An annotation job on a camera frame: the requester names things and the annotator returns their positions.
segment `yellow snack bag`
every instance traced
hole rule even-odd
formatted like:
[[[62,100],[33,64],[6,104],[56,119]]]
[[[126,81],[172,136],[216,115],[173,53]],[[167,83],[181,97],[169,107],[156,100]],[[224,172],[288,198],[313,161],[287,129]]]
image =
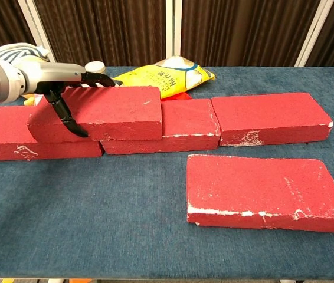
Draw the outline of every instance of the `yellow snack bag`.
[[[172,56],[154,65],[139,67],[114,78],[125,87],[158,87],[161,98],[190,90],[215,75],[181,56]]]

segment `red brick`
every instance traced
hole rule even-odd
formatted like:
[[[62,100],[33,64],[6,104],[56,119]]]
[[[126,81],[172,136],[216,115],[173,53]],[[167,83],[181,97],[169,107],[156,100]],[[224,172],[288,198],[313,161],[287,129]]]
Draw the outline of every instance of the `red brick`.
[[[107,154],[182,152],[218,147],[220,127],[210,99],[162,102],[163,139],[103,141]]]
[[[220,146],[318,142],[333,121],[308,93],[212,98]]]
[[[28,128],[37,141],[162,138],[161,94],[156,87],[68,88],[63,97],[90,137],[70,133],[43,98],[28,120]]]
[[[0,160],[37,160],[103,155],[97,141],[39,143],[27,129],[33,107],[0,107]]]
[[[334,179],[313,159],[190,155],[188,222],[334,232]]]

